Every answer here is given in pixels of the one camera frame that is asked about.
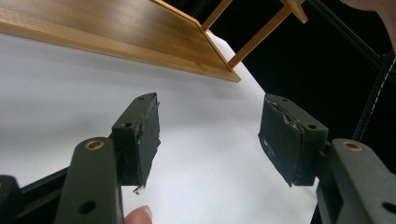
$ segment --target fingernail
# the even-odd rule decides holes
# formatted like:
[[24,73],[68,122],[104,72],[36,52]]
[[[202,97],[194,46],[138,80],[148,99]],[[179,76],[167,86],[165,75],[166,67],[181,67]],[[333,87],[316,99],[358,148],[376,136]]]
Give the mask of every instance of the fingernail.
[[147,205],[140,207],[141,209],[145,210],[145,212],[149,215],[149,217],[152,219],[152,213],[151,209]]

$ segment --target black cable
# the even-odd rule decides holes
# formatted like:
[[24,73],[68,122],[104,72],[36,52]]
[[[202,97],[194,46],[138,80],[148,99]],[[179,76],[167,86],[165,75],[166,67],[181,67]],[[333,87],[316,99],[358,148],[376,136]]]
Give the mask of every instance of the black cable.
[[381,68],[381,58],[358,35],[355,34],[340,18],[338,18],[320,0],[307,0],[341,35],[343,35],[369,62],[376,68]]
[[369,98],[367,100],[366,106],[361,114],[361,119],[359,120],[358,127],[356,128],[355,133],[353,134],[353,140],[360,141],[364,135],[364,131],[370,121],[370,117],[373,115],[375,110],[376,103],[378,102],[379,95],[381,94],[382,89],[384,88],[385,82],[387,81],[389,74],[392,71],[394,64],[396,63],[396,58],[394,52],[384,56],[384,63],[382,65],[381,70],[376,77],[374,86],[370,92]]

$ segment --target white surface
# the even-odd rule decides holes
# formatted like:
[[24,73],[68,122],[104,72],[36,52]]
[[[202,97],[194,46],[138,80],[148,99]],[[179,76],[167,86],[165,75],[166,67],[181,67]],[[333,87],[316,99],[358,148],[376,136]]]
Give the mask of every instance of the white surface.
[[[211,36],[227,59],[233,51]],[[161,141],[140,196],[155,224],[309,223],[313,188],[292,188],[260,146],[264,91],[246,67],[238,84],[0,35],[0,173],[25,186],[68,166],[81,141],[108,136],[132,100],[158,92]]]

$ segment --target black background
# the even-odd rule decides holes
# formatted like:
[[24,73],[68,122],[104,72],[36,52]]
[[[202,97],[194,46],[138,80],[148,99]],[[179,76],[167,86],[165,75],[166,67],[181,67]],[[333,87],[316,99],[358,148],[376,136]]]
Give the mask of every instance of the black background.
[[[220,0],[166,2],[203,23]],[[326,125],[330,140],[352,138],[380,67],[362,53],[356,41],[326,20],[312,2],[303,4],[309,19],[306,24],[289,16],[243,63],[265,92],[291,99]],[[391,51],[387,31],[376,13],[359,11],[339,1],[321,2],[377,54],[379,61]],[[282,6],[279,0],[233,0],[210,30],[237,52]],[[387,80],[361,140],[394,174],[395,80],[394,74]]]

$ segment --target finger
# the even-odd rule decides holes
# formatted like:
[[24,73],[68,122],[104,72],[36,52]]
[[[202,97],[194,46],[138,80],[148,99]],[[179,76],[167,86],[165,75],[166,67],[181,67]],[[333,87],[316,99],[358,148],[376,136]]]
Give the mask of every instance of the finger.
[[148,206],[136,208],[125,218],[126,224],[152,224],[151,210]]
[[373,0],[341,0],[341,3],[364,11],[376,11],[377,6],[380,5]]

